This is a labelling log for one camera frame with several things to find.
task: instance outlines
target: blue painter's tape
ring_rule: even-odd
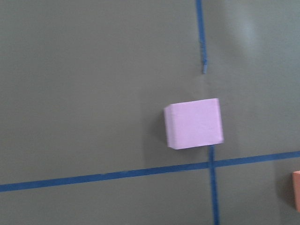
[[[0,185],[0,192],[95,182],[101,180],[114,180],[120,178],[147,176],[147,175],[154,175],[160,173],[201,170],[207,168],[208,168],[208,163],[204,162],[204,163],[194,163],[194,164],[185,164],[185,165],[156,167],[156,168],[141,169],[141,170],[94,174],[94,175],[86,175],[86,176],[78,176],[78,177],[58,178],[52,180],[39,180],[39,181],[30,181],[30,182],[23,182],[23,183],[3,184]]]
[[[248,163],[259,163],[259,162],[273,161],[273,160],[286,159],[286,158],[298,158],[298,157],[300,157],[300,151],[270,154],[270,155],[263,155],[263,156],[252,156],[252,157],[245,157],[245,158],[233,158],[233,159],[215,161],[215,167],[241,165],[241,164],[248,164]]]
[[[247,163],[259,163],[265,161],[273,161],[273,160],[280,160],[280,159],[287,159],[287,158],[299,158],[299,157],[300,157],[300,151],[270,154],[270,155],[263,155],[263,156],[253,156],[253,157],[246,157],[246,158],[234,158],[234,159],[214,161],[214,167],[240,165],[240,164],[247,164]],[[203,163],[194,163],[194,164],[156,167],[156,168],[141,169],[141,170],[94,174],[94,175],[86,175],[86,176],[78,176],[78,177],[58,178],[52,180],[38,180],[38,181],[29,181],[23,183],[2,184],[0,185],[0,192],[95,182],[95,181],[102,181],[102,180],[114,180],[120,178],[147,176],[147,175],[154,175],[154,174],[161,174],[161,173],[174,173],[174,172],[189,171],[189,170],[201,170],[201,169],[208,169],[208,168],[209,168],[209,162],[203,162]]]
[[[207,52],[206,52],[206,40],[205,40],[205,29],[204,29],[204,19],[202,10],[202,0],[196,0],[197,17],[198,17],[198,27],[199,27],[199,39],[201,43],[202,51],[202,63],[203,63],[203,73],[207,72]]]
[[[215,169],[215,146],[209,146],[209,169],[210,169],[210,188],[211,188],[211,200],[212,211],[214,217],[214,225],[219,225],[219,204],[218,204],[218,188]]]

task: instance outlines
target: gray surface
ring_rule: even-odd
[[[217,169],[222,225],[298,225],[291,171],[299,159]]]
[[[300,1],[204,0],[210,98],[220,98],[217,159],[300,147]]]
[[[208,183],[202,170],[0,193],[0,224],[212,224]]]
[[[2,5],[2,183],[207,160],[162,114],[206,98],[193,1]]]
[[[220,98],[216,158],[299,150],[300,2],[1,2],[0,183],[207,161],[162,109]],[[295,225],[299,159],[218,168],[221,224]],[[211,224],[208,171],[0,193],[0,223]]]

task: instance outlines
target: pink foam block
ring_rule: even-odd
[[[296,209],[298,212],[300,212],[300,171],[296,171],[292,173],[292,180],[293,180],[294,193],[295,193]]]
[[[217,98],[171,104],[165,108],[168,146],[186,149],[223,142]]]

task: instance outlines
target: orange block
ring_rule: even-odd
[[[300,171],[292,173],[292,180],[294,185],[296,209],[300,212]]]

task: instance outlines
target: horizontal blue tape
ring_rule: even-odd
[[[298,157],[300,157],[300,151],[270,154],[270,155],[263,155],[263,156],[251,156],[245,158],[233,158],[233,159],[215,161],[215,167],[241,165],[241,164],[248,164],[248,163],[259,163],[259,162],[273,161],[273,160],[286,159],[286,158],[298,158]]]
[[[219,161],[214,161],[214,166],[223,167],[223,166],[230,166],[230,165],[241,165],[241,164],[248,164],[248,163],[258,163],[258,162],[287,159],[287,158],[298,158],[298,157],[300,157],[300,151],[294,151],[294,152],[263,155],[263,156],[219,160]],[[17,190],[25,190],[25,189],[32,189],[32,188],[45,188],[45,187],[68,185],[68,184],[78,184],[78,183],[95,182],[95,181],[102,181],[102,180],[114,180],[114,179],[127,178],[127,177],[139,177],[139,176],[147,176],[147,175],[154,175],[154,174],[161,174],[161,173],[174,173],[174,172],[201,170],[201,169],[208,169],[208,168],[209,168],[209,163],[203,162],[203,163],[194,163],[194,164],[163,166],[163,167],[141,169],[141,170],[94,174],[94,175],[86,175],[86,176],[78,176],[78,177],[58,178],[58,179],[51,179],[51,180],[38,180],[38,181],[30,181],[30,182],[23,182],[23,183],[2,184],[0,185],[0,192],[17,191]]]
[[[139,176],[147,176],[147,175],[154,175],[160,173],[174,173],[174,172],[181,172],[181,171],[201,170],[206,168],[208,168],[208,163],[204,162],[204,163],[194,163],[194,164],[185,164],[185,165],[163,166],[163,167],[141,169],[141,170],[94,174],[94,175],[86,175],[86,176],[78,176],[78,177],[58,178],[58,179],[51,179],[51,180],[39,180],[39,181],[30,181],[30,182],[23,182],[23,183],[3,184],[0,185],[0,192],[17,191],[17,190],[25,190],[25,189],[32,189],[32,188],[45,188],[45,187],[68,185],[68,184],[95,182],[101,180],[114,180],[120,178],[139,177]]]

